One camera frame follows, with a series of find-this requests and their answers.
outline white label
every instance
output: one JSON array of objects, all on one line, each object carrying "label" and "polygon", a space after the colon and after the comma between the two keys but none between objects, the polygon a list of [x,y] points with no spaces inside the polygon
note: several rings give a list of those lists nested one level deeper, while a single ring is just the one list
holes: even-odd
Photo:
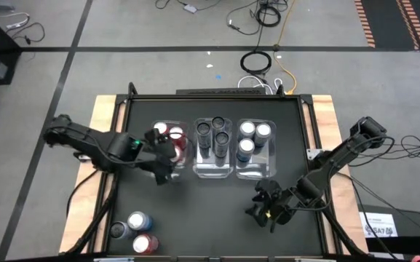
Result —
[{"label": "white label", "polygon": [[371,230],[374,230],[378,237],[397,237],[396,225],[391,214],[367,213],[367,218],[372,229],[367,225],[363,212],[360,212],[365,237],[375,237]]}]

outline gray floor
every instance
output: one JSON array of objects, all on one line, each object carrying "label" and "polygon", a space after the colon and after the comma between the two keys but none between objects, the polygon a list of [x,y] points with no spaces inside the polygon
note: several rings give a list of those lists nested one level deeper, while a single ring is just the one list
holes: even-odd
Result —
[{"label": "gray floor", "polygon": [[[47,28],[40,46],[69,46],[85,1],[20,0],[17,11],[30,12]],[[195,5],[203,1],[193,0]],[[80,46],[253,45],[225,26],[226,13],[242,0],[222,1],[213,10],[191,15],[171,1],[157,10],[152,1],[94,1]],[[57,18],[54,13],[62,13]],[[352,1],[298,0],[283,45],[365,46]],[[237,25],[255,26],[245,15]],[[262,44],[277,40],[279,27],[264,31]],[[124,93],[133,81],[142,94],[172,94],[176,89],[234,87],[245,75],[244,52],[76,53],[56,114],[88,124],[96,95]],[[398,140],[420,137],[419,52],[281,52],[281,61],[298,80],[297,94],[331,94],[343,138],[361,116],[382,123]],[[0,87],[0,242],[31,160],[66,53],[24,53],[11,85]],[[259,65],[261,58],[248,63]],[[291,81],[273,65],[266,76]],[[247,81],[245,86],[253,83]],[[57,254],[65,208],[79,163],[66,148],[45,148],[7,258]],[[352,174],[396,207],[420,210],[420,159],[378,160]],[[381,205],[366,194],[364,202]]]}]

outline red soda can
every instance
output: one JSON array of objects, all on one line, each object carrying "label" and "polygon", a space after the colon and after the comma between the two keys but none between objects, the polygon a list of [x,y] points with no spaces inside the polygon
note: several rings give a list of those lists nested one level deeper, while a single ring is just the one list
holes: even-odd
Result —
[{"label": "red soda can", "polygon": [[173,140],[174,145],[178,146],[182,151],[186,149],[187,146],[187,138],[183,134],[183,130],[180,127],[173,127],[169,131],[170,137]]},{"label": "red soda can", "polygon": [[141,234],[134,239],[134,251],[141,255],[150,255],[158,249],[159,242],[155,236]]},{"label": "red soda can", "polygon": [[160,134],[166,134],[167,133],[167,124],[164,122],[157,122],[153,128],[158,129]]}]

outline black metal frame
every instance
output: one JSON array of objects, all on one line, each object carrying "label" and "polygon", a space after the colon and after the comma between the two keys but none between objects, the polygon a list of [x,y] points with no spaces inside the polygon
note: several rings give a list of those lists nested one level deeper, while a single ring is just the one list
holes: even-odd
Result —
[{"label": "black metal frame", "polygon": [[[124,101],[126,101],[125,102],[126,108],[124,111],[124,121],[123,121],[124,124],[122,126],[122,132],[126,132],[127,123],[129,122],[129,117],[130,117],[130,109],[132,107],[132,103],[134,100],[135,101],[137,100],[142,100],[142,101],[143,100],[149,100],[149,101],[153,101],[153,100],[206,100],[208,101],[208,100],[280,100],[280,99],[296,99],[298,101],[299,117],[301,120],[301,129],[302,129],[302,133],[304,137],[305,148],[310,148],[310,146],[309,146],[308,132],[306,130],[303,102],[305,102],[308,105],[309,117],[312,123],[312,132],[315,139],[315,145],[317,148],[321,148],[320,134],[319,134],[318,126],[317,126],[317,120],[314,113],[313,101],[312,101],[311,95],[289,95],[289,96],[284,96],[283,94],[279,94],[279,95],[233,95],[233,94],[230,94],[230,95],[139,95],[135,87],[133,86],[133,84],[130,84],[129,94],[116,96],[116,104],[114,107],[114,116],[113,116],[113,121],[111,122],[111,129],[116,128],[118,118],[119,118],[119,107],[121,106],[121,104],[124,103]],[[307,169],[309,170],[311,167],[309,166],[307,158],[305,158],[305,161],[306,161]],[[100,189],[98,193],[97,204],[95,207],[95,214],[100,208],[100,203],[103,202],[103,193],[106,188],[106,181],[107,179],[105,177],[104,179],[102,178],[100,182]],[[331,194],[330,188],[326,192],[326,194],[328,195],[328,197],[330,197],[330,194]],[[114,206],[115,205],[112,204],[110,210],[108,211],[106,215],[106,230],[103,235],[103,243],[101,246],[101,252],[106,252],[108,248],[109,226],[111,225],[111,222],[112,222],[111,220],[112,220],[112,213],[114,211]],[[322,249],[322,253],[327,254],[328,244],[326,242],[325,224],[323,223],[322,213],[318,212],[316,214],[316,219],[317,219],[317,225],[318,225],[318,231],[319,231],[319,237],[320,237],[320,246]],[[341,243],[338,240],[338,237],[336,236],[336,234],[334,233],[333,233],[333,238],[334,238],[334,245],[335,245],[336,253],[342,254]],[[95,239],[92,239],[90,240],[90,243],[89,243],[88,252],[92,252],[94,246],[95,246]]]}]

